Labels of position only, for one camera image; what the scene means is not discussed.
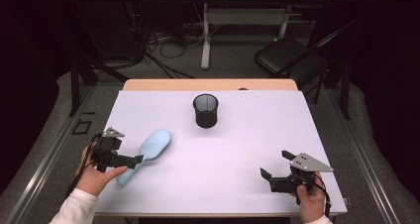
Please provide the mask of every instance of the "hand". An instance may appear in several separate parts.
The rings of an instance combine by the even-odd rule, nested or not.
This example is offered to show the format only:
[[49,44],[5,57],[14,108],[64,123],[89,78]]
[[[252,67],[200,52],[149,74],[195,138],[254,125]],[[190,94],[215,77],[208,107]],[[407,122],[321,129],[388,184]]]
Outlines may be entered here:
[[[315,172],[315,174],[315,183],[323,186],[320,179],[321,174],[319,172]],[[300,218],[302,221],[308,223],[320,219],[324,215],[325,193],[315,185],[309,192],[305,185],[299,185],[296,191],[300,199]]]
[[[127,167],[119,167],[114,168],[112,170],[101,172],[97,170],[94,166],[95,164],[91,164],[91,156],[92,151],[96,147],[96,144],[92,145],[91,153],[89,154],[86,164],[88,165],[84,171],[83,175],[80,178],[80,181],[78,182],[76,188],[83,190],[85,192],[88,192],[94,196],[98,196],[102,190],[105,188],[106,184],[108,184],[109,181],[116,178],[117,176],[121,175],[125,171],[127,171]],[[79,173],[83,159],[85,157],[85,154],[87,152],[87,147],[83,150],[81,154],[81,163],[77,169],[76,175]]]

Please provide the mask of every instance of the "table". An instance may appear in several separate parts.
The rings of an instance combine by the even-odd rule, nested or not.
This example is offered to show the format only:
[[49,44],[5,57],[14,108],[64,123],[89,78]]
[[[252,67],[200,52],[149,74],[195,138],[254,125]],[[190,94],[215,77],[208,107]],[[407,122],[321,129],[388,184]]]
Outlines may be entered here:
[[210,36],[209,24],[236,24],[236,25],[279,25],[277,38],[284,37],[289,18],[290,6],[285,9],[209,9],[204,3],[204,45],[201,68],[209,68]]
[[[193,98],[219,99],[218,123],[199,128]],[[139,217],[297,216],[286,193],[270,192],[260,175],[288,176],[281,150],[328,159],[305,99],[291,79],[135,79],[120,91],[106,127],[124,133],[120,155],[134,156],[154,130],[171,143],[120,186],[110,182],[97,215]],[[332,215],[347,212],[333,173],[323,173]]]

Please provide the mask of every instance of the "white tabletop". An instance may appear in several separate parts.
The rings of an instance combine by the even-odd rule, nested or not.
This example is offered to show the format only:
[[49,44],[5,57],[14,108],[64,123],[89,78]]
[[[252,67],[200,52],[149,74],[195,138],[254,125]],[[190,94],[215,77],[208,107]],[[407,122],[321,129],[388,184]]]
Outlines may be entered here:
[[[218,123],[210,129],[195,124],[192,101],[201,93],[219,100]],[[294,216],[295,199],[272,193],[260,168],[288,176],[282,150],[329,164],[300,91],[120,91],[109,126],[126,135],[119,154],[130,157],[157,129],[167,129],[172,138],[125,186],[106,186],[97,215]],[[347,212],[334,175],[322,176],[331,213]]]

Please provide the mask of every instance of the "chair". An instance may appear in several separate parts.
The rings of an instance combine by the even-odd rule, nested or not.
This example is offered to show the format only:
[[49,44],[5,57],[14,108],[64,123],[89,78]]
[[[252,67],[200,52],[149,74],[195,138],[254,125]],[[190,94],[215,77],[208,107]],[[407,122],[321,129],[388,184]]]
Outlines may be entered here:
[[344,59],[343,56],[338,56],[329,60],[322,57],[320,53],[332,41],[353,28],[358,20],[355,19],[309,48],[294,39],[282,38],[256,52],[255,63],[267,71],[271,77],[292,78],[299,89],[319,75],[318,83],[305,92],[306,95],[317,88],[314,99],[314,103],[317,103],[324,75],[328,68]]

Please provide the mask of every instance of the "light blue shoe insole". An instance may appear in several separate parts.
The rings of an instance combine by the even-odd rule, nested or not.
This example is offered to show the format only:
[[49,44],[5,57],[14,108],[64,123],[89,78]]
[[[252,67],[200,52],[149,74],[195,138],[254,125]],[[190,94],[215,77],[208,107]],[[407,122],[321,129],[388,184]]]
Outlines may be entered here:
[[[155,159],[170,142],[170,132],[166,129],[154,131],[140,146],[140,155],[143,155],[143,162]],[[129,168],[126,172],[117,177],[117,182],[124,186],[130,177],[139,168]]]

